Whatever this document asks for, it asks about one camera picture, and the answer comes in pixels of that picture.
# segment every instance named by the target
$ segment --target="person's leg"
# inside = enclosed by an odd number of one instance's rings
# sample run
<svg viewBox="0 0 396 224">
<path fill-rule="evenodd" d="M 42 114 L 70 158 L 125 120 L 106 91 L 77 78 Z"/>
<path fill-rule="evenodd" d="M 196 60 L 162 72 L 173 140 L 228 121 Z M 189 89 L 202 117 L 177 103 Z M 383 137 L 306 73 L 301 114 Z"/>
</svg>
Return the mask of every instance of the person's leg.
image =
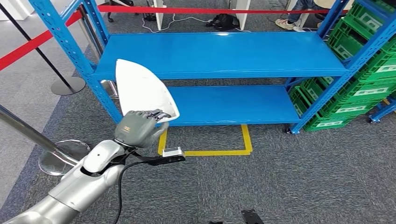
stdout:
<svg viewBox="0 0 396 224">
<path fill-rule="evenodd" d="M 313 0 L 298 0 L 296 5 L 293 7 L 293 10 L 306 10 L 309 8 L 318 7 Z M 301 14 L 289 14 L 288 19 L 286 20 L 276 20 L 275 24 L 282 27 L 286 30 L 292 30 L 294 27 L 294 23 L 300 19 Z"/>
</svg>

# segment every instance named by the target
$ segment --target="sneaker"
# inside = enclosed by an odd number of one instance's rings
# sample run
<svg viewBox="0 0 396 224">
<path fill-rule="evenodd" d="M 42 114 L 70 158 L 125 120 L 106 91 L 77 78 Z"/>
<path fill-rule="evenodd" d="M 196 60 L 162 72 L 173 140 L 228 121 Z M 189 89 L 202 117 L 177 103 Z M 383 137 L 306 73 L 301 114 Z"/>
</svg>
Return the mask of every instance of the sneaker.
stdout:
<svg viewBox="0 0 396 224">
<path fill-rule="evenodd" d="M 293 30 L 294 24 L 289 24 L 287 20 L 276 20 L 275 24 L 286 30 Z"/>
</svg>

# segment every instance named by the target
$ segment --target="shelving unit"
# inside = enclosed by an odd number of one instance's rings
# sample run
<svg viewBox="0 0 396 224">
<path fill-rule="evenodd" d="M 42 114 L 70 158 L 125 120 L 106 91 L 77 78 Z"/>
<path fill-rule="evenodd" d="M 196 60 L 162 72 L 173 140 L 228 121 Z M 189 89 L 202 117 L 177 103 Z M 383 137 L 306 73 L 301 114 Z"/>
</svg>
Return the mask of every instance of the shelving unit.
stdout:
<svg viewBox="0 0 396 224">
<path fill-rule="evenodd" d="M 289 77 L 284 86 L 170 87 L 181 114 L 180 118 L 170 124 L 191 126 L 290 123 L 292 125 L 288 133 L 299 133 L 396 31 L 396 13 L 387 14 L 377 9 L 375 12 L 381 13 L 384 24 L 355 56 L 341 62 L 322 39 L 348 1 L 337 0 L 316 33 L 121 35 L 108 34 L 93 0 L 74 0 L 61 15 L 50 0 L 30 2 L 115 122 L 120 121 L 121 113 L 102 88 L 100 81 L 115 81 L 115 61 L 121 58 L 147 67 L 160 79 Z M 64 24 L 80 4 L 87 9 L 105 47 L 97 65 L 84 56 Z M 308 77 L 333 77 L 334 81 L 299 116 L 287 91 Z"/>
</svg>

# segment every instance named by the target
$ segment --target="stanchion base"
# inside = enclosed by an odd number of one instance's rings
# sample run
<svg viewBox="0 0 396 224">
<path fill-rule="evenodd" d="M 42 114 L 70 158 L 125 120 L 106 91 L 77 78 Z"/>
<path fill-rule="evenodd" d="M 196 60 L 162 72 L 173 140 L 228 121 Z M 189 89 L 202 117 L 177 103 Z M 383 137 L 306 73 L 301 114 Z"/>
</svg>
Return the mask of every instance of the stanchion base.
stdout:
<svg viewBox="0 0 396 224">
<path fill-rule="evenodd" d="M 60 96 L 71 95 L 80 92 L 85 87 L 85 81 L 79 77 L 65 77 L 71 88 L 67 87 L 62 80 L 54 82 L 51 86 L 51 91 Z"/>
<path fill-rule="evenodd" d="M 90 152 L 89 146 L 78 140 L 66 140 L 56 143 L 65 153 L 73 159 L 80 161 Z M 53 176 L 65 175 L 73 168 L 72 165 L 66 164 L 50 152 L 44 151 L 39 158 L 38 165 L 41 171 Z"/>
</svg>

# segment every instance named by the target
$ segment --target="black pole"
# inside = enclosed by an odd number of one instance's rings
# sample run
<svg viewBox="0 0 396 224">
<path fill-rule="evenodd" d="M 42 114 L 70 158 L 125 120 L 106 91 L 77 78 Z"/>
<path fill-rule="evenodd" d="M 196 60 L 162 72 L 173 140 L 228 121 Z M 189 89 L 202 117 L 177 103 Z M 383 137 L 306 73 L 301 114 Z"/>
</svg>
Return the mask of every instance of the black pole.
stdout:
<svg viewBox="0 0 396 224">
<path fill-rule="evenodd" d="M 12 17 L 12 15 L 4 8 L 4 6 L 0 3 L 0 9 L 6 15 L 6 17 L 13 23 L 13 25 L 19 30 L 19 32 L 26 38 L 26 40 L 31 41 L 30 36 L 23 30 L 23 28 L 18 24 L 18 22 Z M 52 70 L 58 75 L 58 77 L 62 80 L 62 82 L 69 88 L 72 89 L 70 84 L 66 81 L 66 79 L 59 73 L 59 71 L 55 68 L 52 62 L 45 56 L 45 54 L 37 47 L 36 51 L 38 54 L 45 60 L 45 62 L 52 68 Z"/>
</svg>

